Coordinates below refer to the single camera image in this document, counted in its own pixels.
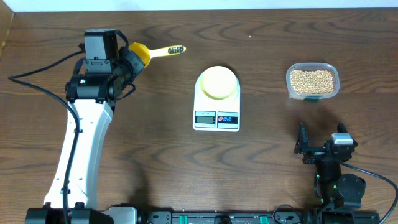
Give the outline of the yellow measuring scoop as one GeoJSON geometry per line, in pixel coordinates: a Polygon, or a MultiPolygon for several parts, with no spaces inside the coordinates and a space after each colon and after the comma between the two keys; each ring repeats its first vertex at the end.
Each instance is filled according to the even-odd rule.
{"type": "Polygon", "coordinates": [[[168,57],[173,55],[182,54],[186,51],[184,45],[172,45],[168,47],[162,47],[159,49],[151,50],[144,44],[135,42],[129,46],[129,50],[136,53],[139,58],[144,62],[144,66],[148,66],[150,61],[155,57],[168,57]]]}

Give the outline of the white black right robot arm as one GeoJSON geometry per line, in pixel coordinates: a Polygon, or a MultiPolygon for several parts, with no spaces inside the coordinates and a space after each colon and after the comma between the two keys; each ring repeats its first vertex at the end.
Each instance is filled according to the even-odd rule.
{"type": "Polygon", "coordinates": [[[298,127],[295,154],[302,154],[302,162],[314,165],[314,191],[322,205],[306,211],[303,223],[354,223],[355,211],[361,208],[366,181],[354,174],[343,174],[341,163],[352,158],[358,143],[342,123],[337,132],[323,146],[310,145],[304,124],[298,127]]]}

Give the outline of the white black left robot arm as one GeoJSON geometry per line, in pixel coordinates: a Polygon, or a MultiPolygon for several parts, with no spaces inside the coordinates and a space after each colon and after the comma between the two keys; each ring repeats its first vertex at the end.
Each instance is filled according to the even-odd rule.
{"type": "Polygon", "coordinates": [[[97,176],[104,137],[123,90],[144,68],[124,34],[115,29],[85,31],[85,57],[65,86],[68,119],[55,178],[42,208],[30,208],[26,223],[141,223],[146,220],[125,204],[97,209],[97,176]]]}

